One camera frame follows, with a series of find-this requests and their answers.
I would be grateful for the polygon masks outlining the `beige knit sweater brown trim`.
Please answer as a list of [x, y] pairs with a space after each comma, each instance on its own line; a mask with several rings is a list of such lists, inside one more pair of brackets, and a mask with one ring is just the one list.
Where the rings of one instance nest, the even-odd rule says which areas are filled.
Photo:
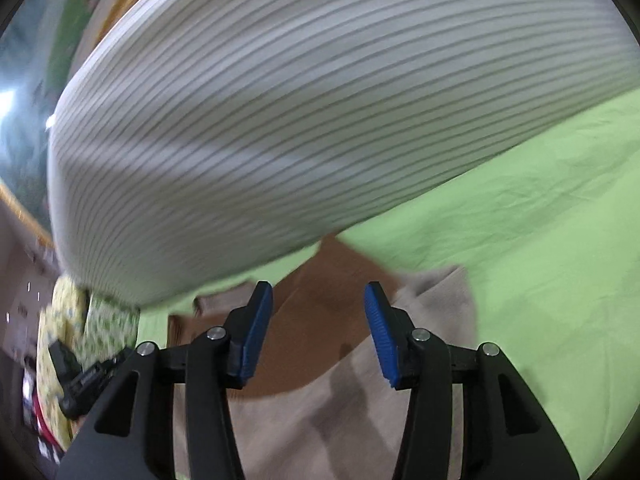
[[476, 307], [462, 266], [399, 273], [335, 237], [274, 286], [253, 378], [228, 394], [250, 479], [387, 479], [409, 396], [384, 379], [363, 307], [381, 283], [412, 322], [459, 347], [476, 344]]

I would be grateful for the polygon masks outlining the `yellow patterned pillow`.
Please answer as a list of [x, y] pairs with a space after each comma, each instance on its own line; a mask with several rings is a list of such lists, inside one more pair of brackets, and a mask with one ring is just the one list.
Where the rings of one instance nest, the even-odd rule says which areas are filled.
[[50, 345], [62, 341], [87, 368], [133, 346], [139, 316], [137, 309], [88, 292], [67, 275], [56, 280], [50, 304], [39, 313], [36, 390], [44, 426], [62, 450], [70, 447], [75, 428], [58, 406], [63, 389], [55, 374]]

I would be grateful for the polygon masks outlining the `light green bed sheet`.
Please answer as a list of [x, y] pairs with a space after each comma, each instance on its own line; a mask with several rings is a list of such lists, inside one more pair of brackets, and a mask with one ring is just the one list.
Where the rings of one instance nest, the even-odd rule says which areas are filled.
[[[503, 348], [590, 477], [639, 405], [639, 95], [567, 119], [341, 241], [390, 272], [447, 266], [474, 342]], [[321, 378], [230, 408], [251, 479], [387, 479], [409, 397], [370, 341]]]

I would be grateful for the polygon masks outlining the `grey striped duvet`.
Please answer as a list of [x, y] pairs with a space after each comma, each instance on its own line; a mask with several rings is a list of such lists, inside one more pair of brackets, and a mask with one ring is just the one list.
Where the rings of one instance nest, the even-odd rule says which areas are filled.
[[54, 112], [58, 261], [80, 286], [152, 304], [638, 83], [612, 0], [140, 0]]

